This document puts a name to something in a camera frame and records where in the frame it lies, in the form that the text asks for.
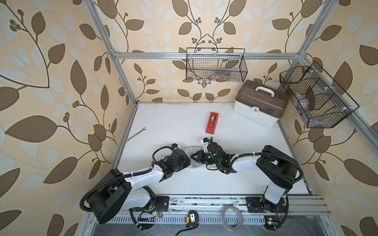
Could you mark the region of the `clear bubble wrap sheet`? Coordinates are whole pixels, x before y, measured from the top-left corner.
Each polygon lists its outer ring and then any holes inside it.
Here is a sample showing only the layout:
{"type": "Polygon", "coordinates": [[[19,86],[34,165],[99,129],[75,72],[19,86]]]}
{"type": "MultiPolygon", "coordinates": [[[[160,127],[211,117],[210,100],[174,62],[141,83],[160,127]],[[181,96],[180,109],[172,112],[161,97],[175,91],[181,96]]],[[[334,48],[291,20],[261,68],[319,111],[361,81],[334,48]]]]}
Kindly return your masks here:
{"type": "Polygon", "coordinates": [[[202,150],[201,147],[199,146],[190,146],[190,147],[186,147],[184,148],[184,152],[185,154],[188,156],[188,158],[190,159],[190,165],[189,167],[195,169],[195,168],[199,168],[202,166],[201,163],[197,162],[196,160],[194,160],[192,158],[193,157],[197,157],[197,152],[199,152],[200,150],[202,150]]]}

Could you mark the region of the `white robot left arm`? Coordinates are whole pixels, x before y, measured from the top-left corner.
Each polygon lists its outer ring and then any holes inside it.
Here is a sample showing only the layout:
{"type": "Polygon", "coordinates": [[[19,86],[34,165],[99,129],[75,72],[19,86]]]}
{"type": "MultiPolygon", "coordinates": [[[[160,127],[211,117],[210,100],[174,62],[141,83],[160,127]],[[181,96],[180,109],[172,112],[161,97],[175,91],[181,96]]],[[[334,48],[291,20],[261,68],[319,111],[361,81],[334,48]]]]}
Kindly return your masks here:
{"type": "Polygon", "coordinates": [[[146,169],[129,173],[117,168],[109,171],[82,197],[79,206],[92,212],[99,224],[110,221],[122,210],[156,208],[157,197],[149,185],[167,180],[189,166],[190,158],[176,144],[161,147],[152,154],[152,164],[146,169]]]}

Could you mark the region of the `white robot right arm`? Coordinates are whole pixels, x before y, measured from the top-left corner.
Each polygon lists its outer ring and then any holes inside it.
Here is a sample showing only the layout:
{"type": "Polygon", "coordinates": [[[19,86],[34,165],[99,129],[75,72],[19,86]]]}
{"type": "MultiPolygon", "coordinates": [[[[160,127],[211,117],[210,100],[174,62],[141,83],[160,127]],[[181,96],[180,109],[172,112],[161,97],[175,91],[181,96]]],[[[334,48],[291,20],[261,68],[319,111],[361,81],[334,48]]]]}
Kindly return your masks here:
{"type": "Polygon", "coordinates": [[[270,179],[261,199],[263,204],[277,205],[304,176],[296,160],[271,145],[266,145],[261,152],[236,155],[228,154],[217,143],[208,141],[205,150],[191,154],[190,158],[200,164],[214,165],[216,171],[226,175],[261,170],[270,179]]]}

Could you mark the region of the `red tape dispenser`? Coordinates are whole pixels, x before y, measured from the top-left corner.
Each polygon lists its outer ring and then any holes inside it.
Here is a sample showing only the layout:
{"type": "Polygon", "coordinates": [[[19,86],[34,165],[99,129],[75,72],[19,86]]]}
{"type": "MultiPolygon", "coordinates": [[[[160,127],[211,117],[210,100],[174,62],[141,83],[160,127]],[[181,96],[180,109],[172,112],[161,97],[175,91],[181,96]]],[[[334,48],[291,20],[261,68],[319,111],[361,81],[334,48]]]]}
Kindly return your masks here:
{"type": "Polygon", "coordinates": [[[218,117],[219,117],[218,113],[211,112],[208,123],[207,123],[206,131],[205,131],[206,133],[209,133],[209,134],[215,133],[218,117]]]}

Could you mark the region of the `silver wrench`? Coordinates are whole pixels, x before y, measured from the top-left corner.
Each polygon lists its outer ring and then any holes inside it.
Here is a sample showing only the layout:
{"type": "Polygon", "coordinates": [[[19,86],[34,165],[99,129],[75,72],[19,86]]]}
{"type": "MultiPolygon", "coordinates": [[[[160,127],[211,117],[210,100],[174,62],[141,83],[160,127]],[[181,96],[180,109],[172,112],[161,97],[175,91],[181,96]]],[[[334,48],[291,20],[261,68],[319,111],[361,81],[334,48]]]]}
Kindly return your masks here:
{"type": "Polygon", "coordinates": [[[142,132],[146,131],[147,130],[147,127],[144,127],[142,128],[140,131],[136,132],[135,134],[133,134],[132,136],[128,137],[126,139],[126,143],[128,143],[130,140],[132,140],[133,138],[135,138],[137,135],[141,134],[142,132]]]}

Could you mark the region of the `yellow black tape measure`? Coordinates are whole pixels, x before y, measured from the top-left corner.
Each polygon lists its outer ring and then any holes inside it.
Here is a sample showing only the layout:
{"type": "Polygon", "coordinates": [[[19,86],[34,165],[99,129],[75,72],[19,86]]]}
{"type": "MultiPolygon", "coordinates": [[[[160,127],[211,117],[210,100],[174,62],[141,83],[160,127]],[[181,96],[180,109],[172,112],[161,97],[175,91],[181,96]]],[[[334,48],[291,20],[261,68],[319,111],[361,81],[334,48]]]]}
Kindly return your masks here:
{"type": "Polygon", "coordinates": [[[191,210],[186,216],[186,227],[193,228],[199,225],[199,215],[196,211],[191,210]]]}

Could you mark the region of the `clear packing tape roll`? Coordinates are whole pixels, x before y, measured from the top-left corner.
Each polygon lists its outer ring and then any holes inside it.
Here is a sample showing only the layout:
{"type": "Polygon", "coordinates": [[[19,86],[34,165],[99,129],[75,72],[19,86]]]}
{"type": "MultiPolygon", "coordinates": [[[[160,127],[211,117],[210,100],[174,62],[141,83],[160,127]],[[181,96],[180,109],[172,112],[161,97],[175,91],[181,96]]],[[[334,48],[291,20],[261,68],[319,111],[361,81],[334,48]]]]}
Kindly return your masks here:
{"type": "Polygon", "coordinates": [[[225,206],[221,213],[223,226],[227,230],[238,230],[243,225],[242,212],[235,206],[225,206]]]}

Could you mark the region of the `white brown storage box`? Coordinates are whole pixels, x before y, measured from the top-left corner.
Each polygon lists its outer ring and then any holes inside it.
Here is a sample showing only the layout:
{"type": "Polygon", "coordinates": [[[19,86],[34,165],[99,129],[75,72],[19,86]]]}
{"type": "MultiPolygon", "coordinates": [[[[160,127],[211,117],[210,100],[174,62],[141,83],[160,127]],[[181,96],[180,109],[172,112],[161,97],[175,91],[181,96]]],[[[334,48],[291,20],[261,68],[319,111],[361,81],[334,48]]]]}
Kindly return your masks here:
{"type": "Polygon", "coordinates": [[[239,89],[233,111],[266,127],[273,127],[283,116],[289,96],[261,83],[246,80],[239,89]]]}

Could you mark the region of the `aluminium frame rail front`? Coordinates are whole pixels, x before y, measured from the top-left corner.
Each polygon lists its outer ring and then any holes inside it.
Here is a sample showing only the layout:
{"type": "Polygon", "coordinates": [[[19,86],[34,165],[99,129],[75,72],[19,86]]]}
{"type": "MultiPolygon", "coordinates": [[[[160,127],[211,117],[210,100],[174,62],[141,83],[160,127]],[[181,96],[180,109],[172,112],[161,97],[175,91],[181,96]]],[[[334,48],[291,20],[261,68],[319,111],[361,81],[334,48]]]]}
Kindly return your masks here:
{"type": "Polygon", "coordinates": [[[245,225],[279,223],[289,216],[330,216],[325,200],[319,196],[281,198],[277,206],[263,206],[260,195],[157,195],[157,207],[132,208],[120,211],[108,222],[138,222],[140,224],[183,224],[187,213],[194,210],[202,224],[220,224],[225,206],[237,207],[245,225]]]}

